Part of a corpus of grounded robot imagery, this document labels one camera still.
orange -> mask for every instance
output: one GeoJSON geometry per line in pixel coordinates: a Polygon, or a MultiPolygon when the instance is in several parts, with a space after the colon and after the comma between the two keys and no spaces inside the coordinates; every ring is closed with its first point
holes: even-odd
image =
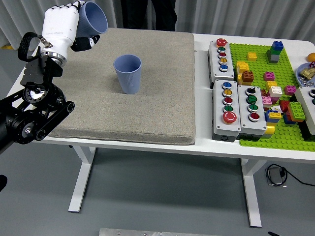
{"type": "Polygon", "coordinates": [[[307,61],[312,62],[315,61],[315,53],[311,53],[307,56],[307,61]]]}

table leg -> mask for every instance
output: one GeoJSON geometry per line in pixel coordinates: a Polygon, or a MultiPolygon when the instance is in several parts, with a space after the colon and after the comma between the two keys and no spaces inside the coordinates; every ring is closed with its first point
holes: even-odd
{"type": "Polygon", "coordinates": [[[254,183],[254,173],[267,161],[241,159],[247,211],[251,227],[261,227],[258,201],[254,183]]]}
{"type": "Polygon", "coordinates": [[[72,199],[70,202],[69,210],[70,212],[79,212],[81,208],[81,203],[83,200],[85,187],[87,185],[90,169],[93,163],[96,148],[95,147],[80,147],[73,146],[74,150],[82,160],[81,169],[75,188],[73,191],[72,199]]]}

white curtain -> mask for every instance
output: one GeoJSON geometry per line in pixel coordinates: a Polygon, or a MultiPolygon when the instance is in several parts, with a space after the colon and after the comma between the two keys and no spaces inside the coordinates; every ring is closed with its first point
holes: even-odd
{"type": "MultiPolygon", "coordinates": [[[[41,34],[45,11],[71,0],[0,0],[0,47],[19,47],[28,32],[41,34]]],[[[122,28],[120,0],[94,0],[108,26],[122,28]]],[[[176,0],[176,31],[307,40],[315,43],[314,0],[176,0]]],[[[155,29],[149,1],[146,29],[155,29]]]]}

gray felt pad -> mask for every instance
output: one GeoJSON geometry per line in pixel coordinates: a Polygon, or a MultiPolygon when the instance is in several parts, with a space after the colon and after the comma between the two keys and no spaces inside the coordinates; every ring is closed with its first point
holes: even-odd
{"type": "Polygon", "coordinates": [[[69,50],[67,60],[53,83],[75,109],[49,136],[194,144],[193,34],[108,29],[91,50],[69,50]],[[142,60],[134,95],[124,94],[113,67],[123,54],[142,60]]]}

blue plastic cup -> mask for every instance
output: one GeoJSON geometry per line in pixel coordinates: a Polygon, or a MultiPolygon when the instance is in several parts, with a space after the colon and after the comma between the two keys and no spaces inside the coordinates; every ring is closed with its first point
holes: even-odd
{"type": "Polygon", "coordinates": [[[103,10],[94,2],[87,1],[79,11],[76,37],[87,37],[105,33],[108,23],[103,10]]]}
{"type": "Polygon", "coordinates": [[[135,94],[139,91],[141,64],[141,59],[131,54],[117,57],[114,61],[114,68],[124,93],[135,94]]]}

